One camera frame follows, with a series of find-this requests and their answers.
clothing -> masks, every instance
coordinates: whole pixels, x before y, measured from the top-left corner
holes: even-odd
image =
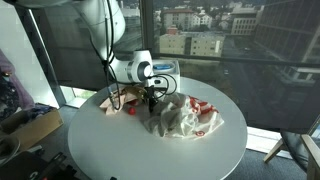
[[[13,64],[0,49],[0,121],[15,113],[18,107],[29,110],[34,107],[33,98],[15,75]]]
[[[14,114],[18,107],[19,95],[16,88],[0,76],[0,121]]]

cardboard box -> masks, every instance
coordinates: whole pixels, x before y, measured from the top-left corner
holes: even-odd
[[[19,111],[0,123],[2,127],[1,131],[16,136],[19,139],[20,151],[28,150],[63,124],[59,111],[53,108],[50,112],[37,117],[18,129],[16,128],[20,124],[25,123],[28,118],[29,116],[26,111]]]

white tabletop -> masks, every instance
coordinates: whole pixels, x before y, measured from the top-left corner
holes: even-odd
[[[125,110],[106,116],[99,105],[103,89],[75,115],[68,132],[72,158],[92,179],[205,180],[227,177],[240,162],[247,143],[247,126],[239,108],[225,94],[202,82],[181,78],[180,92],[216,106],[224,119],[212,134],[198,140],[160,138]]]

plastic bag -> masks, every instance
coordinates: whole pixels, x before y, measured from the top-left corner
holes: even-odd
[[[219,111],[210,103],[181,93],[167,95],[154,107],[145,128],[160,137],[198,139],[223,124]]]

red object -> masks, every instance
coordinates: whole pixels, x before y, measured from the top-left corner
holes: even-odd
[[[130,107],[128,113],[129,113],[130,115],[135,115],[135,114],[136,114],[136,109],[133,108],[133,107]]]
[[[206,133],[203,131],[196,132],[196,136],[204,136]]]

